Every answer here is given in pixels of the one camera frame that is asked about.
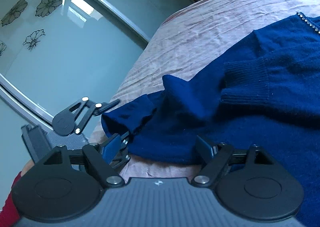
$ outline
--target flower decal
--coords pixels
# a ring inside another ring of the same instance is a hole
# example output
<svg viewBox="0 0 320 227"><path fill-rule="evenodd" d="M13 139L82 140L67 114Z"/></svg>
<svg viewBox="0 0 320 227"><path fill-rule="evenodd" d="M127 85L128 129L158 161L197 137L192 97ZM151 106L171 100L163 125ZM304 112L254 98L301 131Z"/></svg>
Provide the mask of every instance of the flower decal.
<svg viewBox="0 0 320 227"><path fill-rule="evenodd" d="M0 56L5 51L6 48L7 48L7 45L4 44L2 41L0 41Z"/></svg>
<svg viewBox="0 0 320 227"><path fill-rule="evenodd" d="M37 44L40 42L39 38L42 35L45 35L43 29L34 31L31 35L26 37L26 40L23 43L23 45L28 45L28 50L30 51L33 50L37 46Z"/></svg>
<svg viewBox="0 0 320 227"><path fill-rule="evenodd" d="M48 16L62 4L62 0L41 0L37 6L36 16Z"/></svg>
<svg viewBox="0 0 320 227"><path fill-rule="evenodd" d="M25 0L19 0L18 3L11 8L9 12L2 18L1 23L2 26L8 25L12 23L15 19L17 19L20 14L24 11L27 7L28 3Z"/></svg>

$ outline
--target bed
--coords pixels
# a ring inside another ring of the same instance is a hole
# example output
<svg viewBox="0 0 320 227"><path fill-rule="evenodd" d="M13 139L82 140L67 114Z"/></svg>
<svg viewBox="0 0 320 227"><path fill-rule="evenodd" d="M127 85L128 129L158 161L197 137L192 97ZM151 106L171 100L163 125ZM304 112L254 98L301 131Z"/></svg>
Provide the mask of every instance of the bed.
<svg viewBox="0 0 320 227"><path fill-rule="evenodd" d="M212 60L253 30L282 20L297 11L320 15L319 0L201 0L164 21L134 64L112 100L126 104L137 97L163 90L162 76L190 80ZM90 142L102 143L99 123ZM129 177L188 177L199 165L182 166L149 161L134 155L121 171Z"/></svg>

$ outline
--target sweater neckline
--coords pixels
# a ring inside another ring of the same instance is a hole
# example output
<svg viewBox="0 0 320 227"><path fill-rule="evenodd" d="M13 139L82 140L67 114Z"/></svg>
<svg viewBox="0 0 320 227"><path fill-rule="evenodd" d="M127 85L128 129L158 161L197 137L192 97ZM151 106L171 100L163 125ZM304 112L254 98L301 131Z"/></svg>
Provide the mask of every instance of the sweater neckline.
<svg viewBox="0 0 320 227"><path fill-rule="evenodd" d="M297 12L297 15L306 23L306 25L308 25L312 30L314 30L314 32L320 34L320 26L313 21L314 19L319 19L319 17L307 17L302 12Z"/></svg>

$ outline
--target blue fabric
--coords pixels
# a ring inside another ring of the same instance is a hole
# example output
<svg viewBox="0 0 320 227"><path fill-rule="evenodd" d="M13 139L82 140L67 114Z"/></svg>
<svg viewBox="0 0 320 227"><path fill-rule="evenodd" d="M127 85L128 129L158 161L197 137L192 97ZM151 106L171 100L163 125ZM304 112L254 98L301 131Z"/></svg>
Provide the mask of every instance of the blue fabric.
<svg viewBox="0 0 320 227"><path fill-rule="evenodd" d="M298 220L320 226L318 24L293 15L254 30L190 81L165 75L165 90L103 114L103 129L129 130L129 152L170 163L201 163L197 134L259 144L303 185Z"/></svg>

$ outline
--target red sleeve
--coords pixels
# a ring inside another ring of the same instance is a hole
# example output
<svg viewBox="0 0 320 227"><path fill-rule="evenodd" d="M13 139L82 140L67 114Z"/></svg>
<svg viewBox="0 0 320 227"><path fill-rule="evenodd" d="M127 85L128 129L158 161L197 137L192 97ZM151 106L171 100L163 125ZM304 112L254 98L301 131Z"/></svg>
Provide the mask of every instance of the red sleeve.
<svg viewBox="0 0 320 227"><path fill-rule="evenodd" d="M21 172L14 179L12 187L21 178ZM20 219L20 215L13 204L11 193L5 201L4 207L0 212L0 227L11 227Z"/></svg>

